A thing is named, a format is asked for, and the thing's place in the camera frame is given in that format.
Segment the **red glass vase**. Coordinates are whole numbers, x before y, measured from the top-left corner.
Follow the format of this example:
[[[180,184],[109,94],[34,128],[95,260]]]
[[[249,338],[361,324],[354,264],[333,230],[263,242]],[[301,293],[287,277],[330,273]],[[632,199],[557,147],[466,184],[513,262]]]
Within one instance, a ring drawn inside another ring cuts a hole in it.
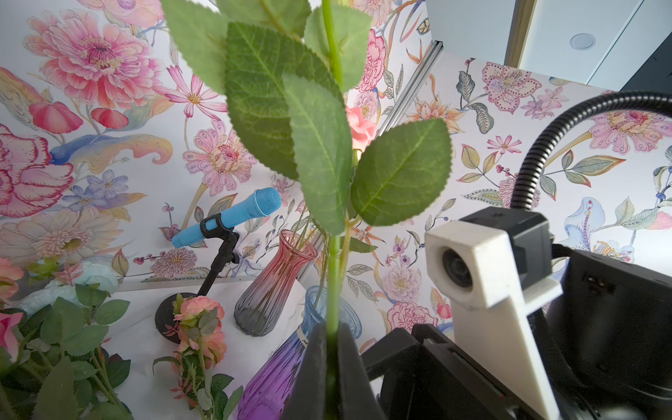
[[[236,302],[234,321],[238,328],[254,337],[270,333],[302,269],[317,256],[318,250],[309,241],[283,230],[278,252]]]

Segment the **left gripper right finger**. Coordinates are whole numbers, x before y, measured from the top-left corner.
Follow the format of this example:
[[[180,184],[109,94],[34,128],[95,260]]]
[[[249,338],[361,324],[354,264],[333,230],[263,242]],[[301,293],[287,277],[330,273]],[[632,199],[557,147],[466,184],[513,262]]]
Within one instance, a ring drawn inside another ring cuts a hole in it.
[[[338,419],[383,420],[349,325],[338,332]]]

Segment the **purple blue glass vase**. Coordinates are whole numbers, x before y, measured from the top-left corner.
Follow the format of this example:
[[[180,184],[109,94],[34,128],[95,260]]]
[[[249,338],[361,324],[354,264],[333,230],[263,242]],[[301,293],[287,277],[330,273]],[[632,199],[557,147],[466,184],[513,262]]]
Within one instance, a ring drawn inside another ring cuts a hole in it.
[[[304,316],[290,337],[252,377],[238,405],[239,419],[279,419],[294,389],[314,327],[325,321],[327,295],[312,286],[304,297]]]

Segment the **large pink rose stem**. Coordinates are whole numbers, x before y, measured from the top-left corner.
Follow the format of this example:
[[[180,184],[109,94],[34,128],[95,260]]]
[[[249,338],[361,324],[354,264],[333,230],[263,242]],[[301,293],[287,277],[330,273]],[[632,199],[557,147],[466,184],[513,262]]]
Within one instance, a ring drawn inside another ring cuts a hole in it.
[[[366,119],[360,108],[346,107],[353,149],[364,152],[376,139],[376,124]]]

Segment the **pink rose spray stem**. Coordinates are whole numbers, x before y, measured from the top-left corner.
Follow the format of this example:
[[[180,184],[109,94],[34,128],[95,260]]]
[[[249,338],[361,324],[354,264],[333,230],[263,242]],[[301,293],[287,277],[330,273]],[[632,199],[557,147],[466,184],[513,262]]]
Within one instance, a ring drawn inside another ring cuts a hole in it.
[[[168,297],[155,316],[157,330],[177,348],[153,363],[171,366],[177,374],[171,392],[201,419],[228,419],[243,396],[242,387],[231,395],[226,392],[232,376],[214,372],[227,353],[224,316],[215,300],[189,293]]]

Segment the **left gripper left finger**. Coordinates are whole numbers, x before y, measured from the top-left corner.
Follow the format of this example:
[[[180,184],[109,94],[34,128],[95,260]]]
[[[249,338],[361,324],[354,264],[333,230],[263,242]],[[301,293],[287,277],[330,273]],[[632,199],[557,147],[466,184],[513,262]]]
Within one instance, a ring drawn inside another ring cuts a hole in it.
[[[322,420],[327,396],[327,324],[313,328],[283,420]]]

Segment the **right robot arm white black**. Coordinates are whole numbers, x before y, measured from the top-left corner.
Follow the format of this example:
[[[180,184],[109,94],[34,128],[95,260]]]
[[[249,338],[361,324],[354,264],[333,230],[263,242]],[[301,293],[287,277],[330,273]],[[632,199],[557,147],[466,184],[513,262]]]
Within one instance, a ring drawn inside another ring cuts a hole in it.
[[[617,183],[573,199],[558,232],[535,205],[547,166],[582,122],[623,152],[671,131],[671,97],[602,94],[533,143],[509,204],[430,231],[428,269],[453,303],[453,336],[395,327],[364,353],[387,419],[668,419],[671,416],[671,170],[652,199]]]

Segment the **coral pink rose stem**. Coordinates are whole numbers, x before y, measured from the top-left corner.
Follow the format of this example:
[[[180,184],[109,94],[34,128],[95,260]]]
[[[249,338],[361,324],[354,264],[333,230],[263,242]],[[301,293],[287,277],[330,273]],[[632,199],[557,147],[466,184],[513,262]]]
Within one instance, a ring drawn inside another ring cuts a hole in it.
[[[387,227],[421,214],[452,170],[446,122],[399,125],[353,145],[344,100],[362,79],[372,19],[344,1],[192,1],[161,5],[169,33],[194,73],[227,99],[245,148],[297,180],[327,239],[325,406],[344,416],[340,297],[356,222]]]

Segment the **blue microphone on black stand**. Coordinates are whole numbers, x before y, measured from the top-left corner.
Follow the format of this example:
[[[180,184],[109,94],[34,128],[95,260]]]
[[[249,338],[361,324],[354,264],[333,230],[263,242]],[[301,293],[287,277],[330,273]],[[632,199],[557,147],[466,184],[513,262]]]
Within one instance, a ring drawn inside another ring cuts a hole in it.
[[[250,220],[265,218],[282,206],[279,192],[272,188],[258,189],[247,199],[220,213],[206,217],[198,225],[189,227],[172,239],[176,250],[194,245],[206,239],[220,240],[220,248],[213,259],[205,281],[197,293],[187,293],[184,299],[205,296],[215,283],[215,279],[228,264],[238,264],[240,257],[236,253],[236,245],[240,235],[235,227]]]

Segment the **pink flower bouquet green stems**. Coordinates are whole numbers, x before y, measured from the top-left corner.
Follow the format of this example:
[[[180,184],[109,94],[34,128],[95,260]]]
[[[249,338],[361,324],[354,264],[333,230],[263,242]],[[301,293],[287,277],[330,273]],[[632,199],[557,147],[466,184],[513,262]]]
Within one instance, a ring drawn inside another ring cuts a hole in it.
[[[97,262],[1,261],[1,417],[131,419],[117,395],[131,363],[103,344],[127,312],[120,276]]]

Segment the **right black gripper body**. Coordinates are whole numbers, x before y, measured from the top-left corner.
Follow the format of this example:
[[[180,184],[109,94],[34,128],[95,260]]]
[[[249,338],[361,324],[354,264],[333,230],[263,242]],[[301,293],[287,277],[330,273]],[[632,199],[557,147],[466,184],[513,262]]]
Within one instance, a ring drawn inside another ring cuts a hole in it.
[[[362,354],[369,379],[383,378],[378,397],[389,419],[539,419],[434,325],[397,328]],[[563,419],[669,419],[670,407],[620,399],[584,383],[551,379]]]

